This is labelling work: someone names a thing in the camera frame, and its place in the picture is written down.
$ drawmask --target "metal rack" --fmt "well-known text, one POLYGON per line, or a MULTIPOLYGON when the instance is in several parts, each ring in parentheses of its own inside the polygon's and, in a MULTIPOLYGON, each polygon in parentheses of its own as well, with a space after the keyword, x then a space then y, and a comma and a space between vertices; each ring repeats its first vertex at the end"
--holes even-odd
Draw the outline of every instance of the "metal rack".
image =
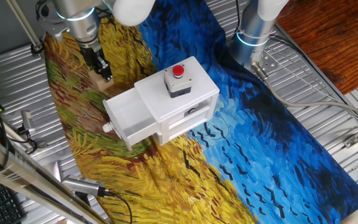
MULTIPOLYGON (((235 0, 206 2, 230 40, 237 24, 235 0)), ((241 9, 246 4, 247 1, 240 1, 241 9)), ((289 39, 280 28, 274 32, 289 39)), ((265 71, 274 89, 284 99, 292 102, 314 102, 334 98, 350 104, 321 71, 305 63, 288 46, 270 40, 264 58, 265 71)), ((355 102, 353 99, 358 99, 358 96, 352 97, 349 97, 352 102, 355 102)), ((47 148, 39 149, 31 155, 39 166, 58 180, 69 174, 80 175, 52 100, 45 62, 41 57, 31 54, 30 46, 0 55, 0 103, 6 108, 4 117, 15 127, 21 125, 21 110, 31 110, 37 127, 37 133, 32 137, 47 142, 47 148)), ((288 110, 358 183, 358 142, 350 147, 346 146, 348 140, 358 140, 358 117, 332 106, 288 110)), ((23 194, 19 194, 19 198, 27 214, 23 224, 56 223, 64 219, 51 208, 40 205, 23 194)), ((103 219, 108 219, 94 197, 90 197, 89 202, 96 213, 103 219)))

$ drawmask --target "red button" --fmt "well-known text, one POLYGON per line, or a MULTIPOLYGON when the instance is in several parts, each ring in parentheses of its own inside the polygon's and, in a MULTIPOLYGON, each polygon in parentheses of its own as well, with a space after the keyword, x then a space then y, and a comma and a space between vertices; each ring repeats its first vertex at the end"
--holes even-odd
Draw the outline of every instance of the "red button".
POLYGON ((181 65, 176 65, 173 67, 172 71, 174 75, 181 76, 185 72, 185 69, 181 65))

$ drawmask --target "cylindrical connector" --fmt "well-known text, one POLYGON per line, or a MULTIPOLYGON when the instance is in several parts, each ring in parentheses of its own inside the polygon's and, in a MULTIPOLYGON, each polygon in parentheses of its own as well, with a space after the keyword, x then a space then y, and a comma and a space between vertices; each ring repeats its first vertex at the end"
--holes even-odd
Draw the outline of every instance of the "cylindrical connector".
POLYGON ((253 62, 251 65, 251 68, 253 69, 253 71, 256 72, 256 74, 258 74, 260 79, 262 79, 263 81, 265 81, 266 79, 269 78, 267 76, 267 74, 265 73, 265 71, 262 70, 262 68, 259 66, 259 64, 257 62, 253 62))
POLYGON ((253 62, 262 60, 278 13, 288 0, 250 0, 241 17, 241 25, 234 34, 229 52, 234 60, 251 71, 253 62))
POLYGON ((112 122, 108 122, 105 125, 102 126, 103 131, 105 133, 109 133, 110 131, 114 131, 114 125, 112 125, 112 122))

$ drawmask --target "wooden surface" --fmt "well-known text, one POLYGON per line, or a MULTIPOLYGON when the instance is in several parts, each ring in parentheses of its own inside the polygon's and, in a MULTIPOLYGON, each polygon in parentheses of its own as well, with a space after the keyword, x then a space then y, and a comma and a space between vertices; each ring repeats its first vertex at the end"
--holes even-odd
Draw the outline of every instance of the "wooden surface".
POLYGON ((358 0, 290 0, 278 23, 343 94, 358 87, 358 0))

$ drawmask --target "white cable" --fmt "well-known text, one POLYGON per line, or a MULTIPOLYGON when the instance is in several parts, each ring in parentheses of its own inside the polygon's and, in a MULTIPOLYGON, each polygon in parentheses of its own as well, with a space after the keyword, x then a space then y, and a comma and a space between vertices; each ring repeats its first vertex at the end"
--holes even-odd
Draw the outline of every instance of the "white cable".
POLYGON ((313 86, 312 84, 308 83, 306 80, 304 80, 303 78, 299 77, 299 76, 296 75, 294 72, 292 72, 291 70, 289 70, 289 69, 287 69, 286 67, 284 67, 280 62, 278 62, 278 60, 276 60, 276 59, 275 59, 272 55, 270 55, 266 50, 264 50, 264 52, 265 52, 267 55, 269 55, 273 60, 275 60, 275 61, 279 64, 279 66, 281 66, 282 68, 284 68, 285 70, 287 70, 288 72, 290 72, 292 75, 294 75, 294 76, 297 77, 298 79, 304 81, 304 82, 305 82, 306 84, 308 84, 310 87, 314 88, 317 92, 323 94, 324 96, 327 96, 328 98, 330 98, 330 99, 332 99, 332 100, 335 100, 335 101, 339 102, 337 99, 335 99, 335 98, 331 97, 330 95, 327 95, 327 94, 323 93, 322 91, 318 90, 315 86, 313 86))
POLYGON ((338 103, 338 102, 291 103, 291 102, 285 101, 283 98, 281 98, 280 96, 277 95, 277 93, 274 91, 274 89, 272 87, 272 84, 270 83, 270 81, 268 79, 265 80, 265 83, 266 83, 267 87, 270 89, 270 91, 272 92, 273 96, 276 97, 276 99, 278 99, 284 105, 293 106, 293 107, 309 107, 309 106, 321 106, 321 105, 340 106, 342 108, 354 111, 355 113, 358 114, 358 109, 356 109, 352 106, 346 105, 344 103, 338 103))

